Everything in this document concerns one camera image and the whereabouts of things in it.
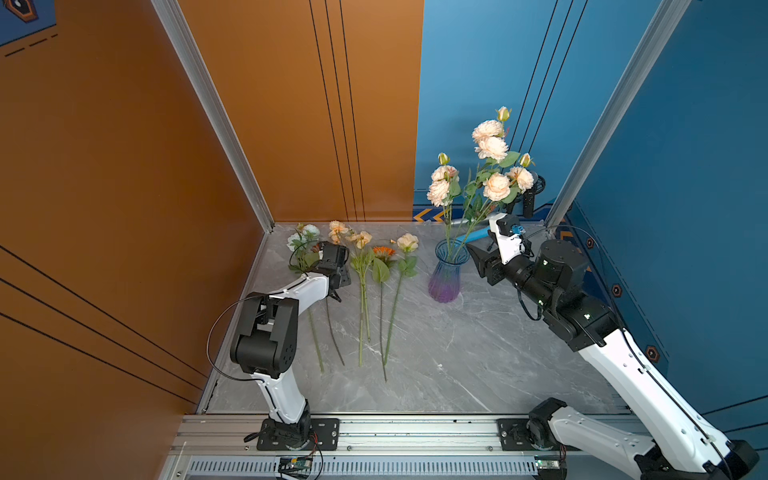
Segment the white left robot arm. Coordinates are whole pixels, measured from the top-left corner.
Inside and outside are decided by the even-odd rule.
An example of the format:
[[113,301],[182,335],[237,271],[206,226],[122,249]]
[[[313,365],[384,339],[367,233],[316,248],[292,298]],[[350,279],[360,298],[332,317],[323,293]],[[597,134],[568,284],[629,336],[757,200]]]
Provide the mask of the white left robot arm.
[[256,383],[269,408],[259,431],[262,449],[298,450],[311,442],[308,400],[292,370],[298,345],[299,315],[351,283],[346,247],[320,243],[319,259],[307,273],[272,293],[252,292],[242,301],[230,346],[230,360]]

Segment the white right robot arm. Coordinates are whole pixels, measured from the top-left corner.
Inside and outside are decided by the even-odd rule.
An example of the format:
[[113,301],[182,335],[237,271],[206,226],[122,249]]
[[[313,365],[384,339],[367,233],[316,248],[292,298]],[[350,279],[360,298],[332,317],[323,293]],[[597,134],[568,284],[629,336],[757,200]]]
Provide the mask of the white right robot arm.
[[493,252],[468,248],[479,275],[490,284],[507,280],[534,302],[538,319],[609,382],[647,430],[625,432],[549,398],[529,413],[533,448],[564,454],[575,447],[633,479],[742,479],[756,467],[758,452],[704,419],[645,357],[617,315],[584,291],[589,262],[578,248],[547,240],[530,258],[519,236],[498,242]]

